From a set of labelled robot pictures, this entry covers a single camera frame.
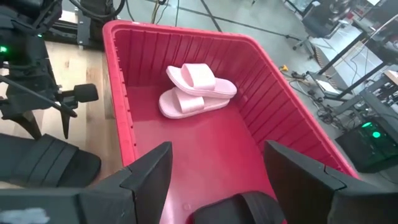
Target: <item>pink slide sandal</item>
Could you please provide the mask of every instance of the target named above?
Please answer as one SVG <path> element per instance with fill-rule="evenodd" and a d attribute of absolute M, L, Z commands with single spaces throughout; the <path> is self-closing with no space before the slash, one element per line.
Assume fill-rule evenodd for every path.
<path fill-rule="evenodd" d="M 174 85 L 189 95 L 231 99 L 236 94 L 232 82 L 215 78 L 209 66 L 204 63 L 186 63 L 182 68 L 168 66 L 166 73 Z"/>
<path fill-rule="evenodd" d="M 192 96 L 174 87 L 160 96 L 159 108 L 165 117 L 180 119 L 220 109 L 228 103 L 228 99 Z"/>

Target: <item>laboratory floor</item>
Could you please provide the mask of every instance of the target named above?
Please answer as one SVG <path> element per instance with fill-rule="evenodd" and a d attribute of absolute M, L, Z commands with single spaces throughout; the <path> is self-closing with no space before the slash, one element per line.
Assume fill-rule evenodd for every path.
<path fill-rule="evenodd" d="M 119 2 L 120 0 L 114 0 L 115 8 L 119 6 Z M 155 5 L 154 0 L 128 0 L 128 2 L 131 14 L 136 22 L 150 22 Z M 73 11 L 74 7 L 69 1 L 63 1 L 63 10 Z M 119 16 L 123 20 L 131 20 L 126 6 Z M 315 59 L 308 59 L 309 54 L 304 48 L 292 50 L 292 46 L 297 43 L 297 40 L 286 39 L 283 36 L 291 35 L 299 39 L 307 36 L 299 16 L 289 9 L 283 0 L 257 0 L 253 5 L 252 0 L 169 0 L 167 5 L 159 7 L 155 21 L 157 22 L 159 19 L 160 25 L 175 26 L 175 23 L 177 23 L 178 27 L 246 34 L 260 43 L 277 66 L 286 65 L 290 71 L 299 73 L 316 72 L 320 69 Z M 312 42 L 331 60 L 357 35 L 359 35 L 359 31 L 348 26 L 339 30 L 329 40 L 315 39 Z M 361 50 L 363 51 L 360 55 L 353 59 L 358 66 L 357 74 L 364 74 L 365 71 L 370 71 L 380 63 L 373 53 L 367 53 L 366 49 Z M 345 76 L 347 85 L 352 82 L 353 77 L 356 81 L 362 76 L 355 75 L 355 68 L 352 61 L 349 60 L 350 57 L 347 56 L 346 60 L 335 67 L 338 73 L 349 74 Z M 314 118 L 318 120 L 331 140 L 341 134 L 338 129 L 318 119 L 318 108 L 311 99 L 299 92 L 297 92 L 297 95 Z M 398 176 L 394 177 L 393 175 L 393 173 L 398 173 L 394 172 L 394 169 L 395 167 L 383 171 L 383 176 L 379 174 L 360 174 L 360 176 L 374 185 L 385 189 L 394 189 L 396 185 L 386 180 L 386 177 L 393 181 L 398 180 Z"/>

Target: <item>black equipment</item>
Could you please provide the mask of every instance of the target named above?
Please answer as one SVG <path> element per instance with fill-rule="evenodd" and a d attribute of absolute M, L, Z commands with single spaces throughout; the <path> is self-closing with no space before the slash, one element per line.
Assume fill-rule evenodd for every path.
<path fill-rule="evenodd" d="M 61 112 L 63 133 L 68 138 L 70 117 L 78 102 L 98 99 L 92 84 L 61 91 L 51 68 L 42 34 L 62 15 L 62 0 L 0 1 L 0 68 L 9 70 L 0 75 L 7 83 L 7 98 L 0 98 L 2 119 L 20 124 L 35 139 L 41 137 L 32 110 L 54 107 Z"/>
<path fill-rule="evenodd" d="M 0 190 L 0 223 L 159 223 L 172 158 L 164 142 L 86 189 Z"/>
<path fill-rule="evenodd" d="M 359 172 L 375 173 L 398 164 L 396 130 L 381 116 L 336 138 Z"/>
<path fill-rule="evenodd" d="M 267 173 L 288 223 L 397 223 L 398 193 L 386 192 L 268 141 Z"/>
<path fill-rule="evenodd" d="M 47 41 L 80 45 L 85 49 L 104 50 L 102 27 L 117 19 L 126 0 L 113 8 L 110 0 L 70 0 L 77 8 L 78 23 L 58 20 L 43 34 Z"/>
<path fill-rule="evenodd" d="M 200 208 L 195 224 L 398 223 L 398 193 L 385 192 L 274 141 L 264 162 L 277 197 L 246 192 Z"/>
<path fill-rule="evenodd" d="M 101 159 L 48 134 L 39 140 L 0 134 L 0 181 L 21 187 L 86 187 Z"/>

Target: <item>black cable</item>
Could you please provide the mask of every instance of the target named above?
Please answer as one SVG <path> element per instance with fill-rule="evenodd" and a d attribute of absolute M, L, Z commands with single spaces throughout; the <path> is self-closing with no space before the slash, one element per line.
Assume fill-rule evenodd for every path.
<path fill-rule="evenodd" d="M 177 1 L 177 15 L 175 16 L 175 27 L 177 26 L 179 10 L 180 10 L 180 0 Z"/>
<path fill-rule="evenodd" d="M 325 106 L 321 103 L 319 103 L 318 105 L 320 105 L 321 108 L 317 111 L 317 116 L 322 122 L 324 122 L 325 124 L 335 125 L 338 129 L 342 131 L 347 131 L 349 129 L 343 125 L 343 122 L 341 122 L 337 115 L 333 115 L 333 107 L 329 105 Z"/>
<path fill-rule="evenodd" d="M 301 90 L 297 89 L 296 87 L 292 86 L 292 82 L 297 82 L 297 80 L 291 80 L 291 81 L 289 81 L 289 85 L 290 85 L 290 87 L 292 87 L 292 89 L 294 89 L 295 91 L 297 91 L 297 92 L 299 92 L 299 93 L 301 93 L 301 94 L 304 94 L 304 95 L 308 96 L 307 93 L 304 93 L 303 91 L 301 91 Z"/>
<path fill-rule="evenodd" d="M 8 78 L 6 78 L 6 77 L 4 77 L 2 75 L 0 75 L 0 81 L 2 81 L 4 83 L 7 83 L 10 86 L 14 86 L 14 87 L 16 87 L 16 88 L 18 88 L 18 89 L 20 89 L 20 90 L 22 90 L 22 91 L 24 91 L 24 92 L 26 92 L 28 94 L 36 96 L 37 98 L 41 99 L 42 101 L 45 101 L 49 105 L 53 106 L 55 109 L 57 109 L 57 110 L 59 110 L 61 112 L 67 113 L 72 118 L 76 118 L 77 117 L 76 112 L 74 112 L 71 108 L 69 108 L 65 103 L 60 102 L 61 105 L 58 105 L 54 101 L 48 99 L 47 97 L 42 96 L 42 95 L 36 93 L 35 91 L 33 91 L 33 90 L 29 89 L 29 88 L 26 88 L 26 87 L 24 87 L 24 86 L 22 86 L 22 85 L 20 85 L 20 84 L 18 84 L 16 82 L 8 79 Z"/>
<path fill-rule="evenodd" d="M 363 51 L 363 49 L 365 49 L 365 48 L 363 47 L 354 57 L 352 57 L 352 58 L 350 59 L 350 61 L 353 62 L 354 65 L 355 65 L 355 74 L 354 74 L 354 76 L 353 76 L 353 79 L 351 80 L 351 85 L 354 84 L 354 79 L 355 79 L 355 77 L 356 77 L 357 74 L 358 74 L 358 64 L 357 64 L 356 62 L 354 62 L 354 58 L 356 58 L 356 57 Z M 368 57 L 369 57 L 369 49 L 368 49 L 368 51 L 366 52 L 366 58 L 365 58 L 365 74 L 364 74 L 364 75 L 366 75 L 366 66 L 368 66 Z"/>
<path fill-rule="evenodd" d="M 131 19 L 133 22 L 135 22 L 134 18 L 133 18 L 132 15 L 131 15 L 131 12 L 130 12 L 129 0 L 126 0 L 126 6 L 127 6 L 127 12 L 129 13 L 130 19 Z"/>
<path fill-rule="evenodd" d="M 126 3 L 126 0 L 121 0 L 119 7 L 112 13 L 108 14 L 108 15 L 100 15 L 94 12 L 91 12 L 90 10 L 84 8 L 83 6 L 81 6 L 80 3 L 78 3 L 76 0 L 69 0 L 74 6 L 76 6 L 79 10 L 81 10 L 82 12 L 84 12 L 85 14 L 88 15 L 88 17 L 92 18 L 92 19 L 109 19 L 112 17 L 117 16 L 123 9 L 124 4 Z"/>
<path fill-rule="evenodd" d="M 159 19 L 158 19 L 157 22 L 155 23 L 156 25 L 157 25 L 157 24 L 160 22 L 160 20 L 162 19 L 163 13 L 164 13 L 164 11 L 167 9 L 168 6 L 169 6 L 169 0 L 167 0 L 166 6 L 163 8 L 162 13 L 160 14 Z"/>

